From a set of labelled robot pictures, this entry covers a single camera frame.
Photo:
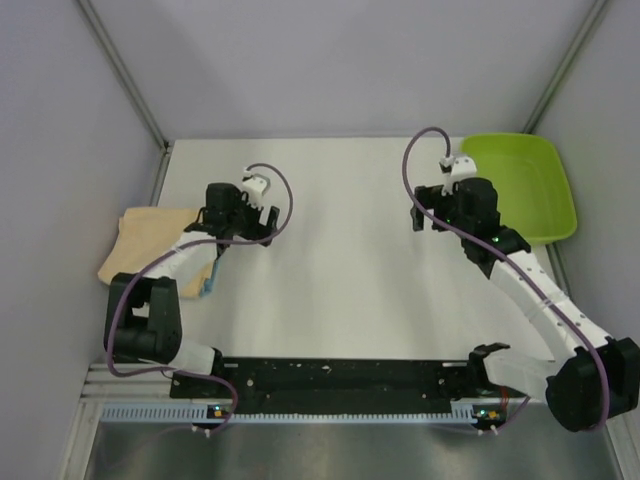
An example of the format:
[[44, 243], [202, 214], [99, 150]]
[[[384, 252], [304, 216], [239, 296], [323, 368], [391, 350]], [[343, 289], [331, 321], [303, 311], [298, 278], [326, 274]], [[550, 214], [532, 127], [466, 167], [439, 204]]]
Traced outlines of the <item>beige t shirt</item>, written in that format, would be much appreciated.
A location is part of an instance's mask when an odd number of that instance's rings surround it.
[[117, 240], [100, 267], [98, 278], [110, 284], [116, 274], [135, 274], [170, 252], [170, 258], [144, 276], [153, 279], [169, 277], [177, 282], [181, 297], [200, 298], [200, 288], [209, 276], [217, 251], [213, 243], [188, 249], [182, 247], [186, 243], [210, 237], [204, 232], [186, 230], [195, 219], [196, 212], [192, 209], [127, 209], [119, 219]]

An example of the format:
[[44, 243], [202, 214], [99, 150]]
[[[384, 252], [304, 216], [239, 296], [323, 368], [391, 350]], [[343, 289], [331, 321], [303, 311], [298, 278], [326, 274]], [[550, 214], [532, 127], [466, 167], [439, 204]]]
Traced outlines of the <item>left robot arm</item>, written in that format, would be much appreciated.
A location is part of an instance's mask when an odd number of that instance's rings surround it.
[[104, 335], [109, 359], [123, 357], [191, 372], [192, 384], [205, 396], [224, 390], [227, 374], [216, 366], [219, 350], [183, 337], [179, 293], [201, 270], [213, 271], [230, 245], [271, 243], [280, 210], [272, 207], [267, 220], [261, 221], [269, 186], [261, 175], [245, 176], [239, 187], [209, 184], [205, 205], [166, 253], [139, 273], [114, 276]]

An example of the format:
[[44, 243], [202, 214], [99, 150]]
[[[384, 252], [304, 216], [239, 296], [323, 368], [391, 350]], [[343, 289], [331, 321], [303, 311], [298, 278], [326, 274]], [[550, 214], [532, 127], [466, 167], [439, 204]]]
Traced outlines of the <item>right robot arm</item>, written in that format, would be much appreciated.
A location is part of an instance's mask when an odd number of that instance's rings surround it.
[[466, 380], [487, 396], [500, 386], [543, 401], [562, 427], [602, 426], [639, 404], [639, 347], [593, 323], [550, 278], [529, 243], [501, 222], [498, 194], [484, 178], [409, 191], [412, 227], [458, 236], [466, 258], [519, 308], [552, 354], [540, 360], [504, 343], [469, 355]]

